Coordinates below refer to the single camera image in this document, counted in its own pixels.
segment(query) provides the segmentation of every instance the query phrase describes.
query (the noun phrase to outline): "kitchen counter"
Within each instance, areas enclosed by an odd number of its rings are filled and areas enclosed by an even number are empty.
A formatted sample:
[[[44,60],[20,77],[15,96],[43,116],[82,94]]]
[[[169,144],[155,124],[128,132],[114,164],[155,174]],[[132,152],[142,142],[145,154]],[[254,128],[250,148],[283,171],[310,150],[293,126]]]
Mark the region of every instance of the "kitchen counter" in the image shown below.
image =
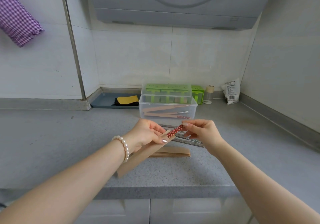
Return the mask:
[[[82,160],[114,135],[130,130],[135,109],[0,110],[0,202],[21,196]],[[258,168],[320,212],[320,153],[242,103],[214,100],[196,118],[214,120],[222,137]],[[179,125],[178,120],[155,120]],[[206,149],[191,157],[152,158],[121,179],[112,177],[96,199],[231,197],[239,192]]]

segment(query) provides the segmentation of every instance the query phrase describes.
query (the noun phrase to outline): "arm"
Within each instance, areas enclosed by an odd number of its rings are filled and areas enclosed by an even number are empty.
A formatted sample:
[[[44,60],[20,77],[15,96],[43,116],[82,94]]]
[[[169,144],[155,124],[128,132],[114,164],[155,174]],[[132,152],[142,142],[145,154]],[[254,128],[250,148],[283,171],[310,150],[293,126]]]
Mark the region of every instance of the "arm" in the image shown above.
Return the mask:
[[[199,138],[222,163],[260,224],[316,224],[320,215],[268,177],[223,140],[213,121],[184,121],[185,136]]]
[[[154,141],[165,130],[158,124],[139,120],[123,138],[130,153]],[[53,176],[15,201],[0,213],[1,224],[73,223],[106,184],[125,158],[119,140],[113,140],[96,153]]]

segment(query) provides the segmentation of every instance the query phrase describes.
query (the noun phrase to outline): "plastic bag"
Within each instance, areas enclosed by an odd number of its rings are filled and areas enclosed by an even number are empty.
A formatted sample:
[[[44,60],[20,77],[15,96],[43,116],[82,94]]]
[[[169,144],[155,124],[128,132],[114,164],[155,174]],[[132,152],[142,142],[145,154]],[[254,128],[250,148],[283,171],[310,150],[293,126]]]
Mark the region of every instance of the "plastic bag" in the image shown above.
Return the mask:
[[[240,81],[238,78],[221,85],[221,88],[228,104],[235,104],[239,101]]]

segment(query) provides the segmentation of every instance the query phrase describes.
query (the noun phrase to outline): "pearl bracelet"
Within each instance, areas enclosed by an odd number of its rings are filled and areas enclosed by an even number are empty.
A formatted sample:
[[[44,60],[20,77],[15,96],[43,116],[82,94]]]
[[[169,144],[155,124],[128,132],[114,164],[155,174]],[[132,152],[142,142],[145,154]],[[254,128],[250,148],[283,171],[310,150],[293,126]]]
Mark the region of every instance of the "pearl bracelet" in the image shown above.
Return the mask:
[[[122,136],[114,136],[112,140],[118,139],[123,144],[124,150],[125,150],[125,157],[124,157],[124,163],[128,161],[130,153],[128,149],[128,145],[126,144],[126,141],[123,139]]]

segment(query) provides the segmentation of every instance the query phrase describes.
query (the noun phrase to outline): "purple gingham cloth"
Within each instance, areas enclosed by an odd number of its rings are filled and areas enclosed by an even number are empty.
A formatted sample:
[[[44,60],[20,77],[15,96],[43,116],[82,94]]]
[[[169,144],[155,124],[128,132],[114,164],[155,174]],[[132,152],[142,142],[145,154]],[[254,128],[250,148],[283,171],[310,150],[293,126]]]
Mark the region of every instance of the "purple gingham cloth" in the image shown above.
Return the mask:
[[[0,28],[19,47],[44,31],[18,0],[0,0]]]

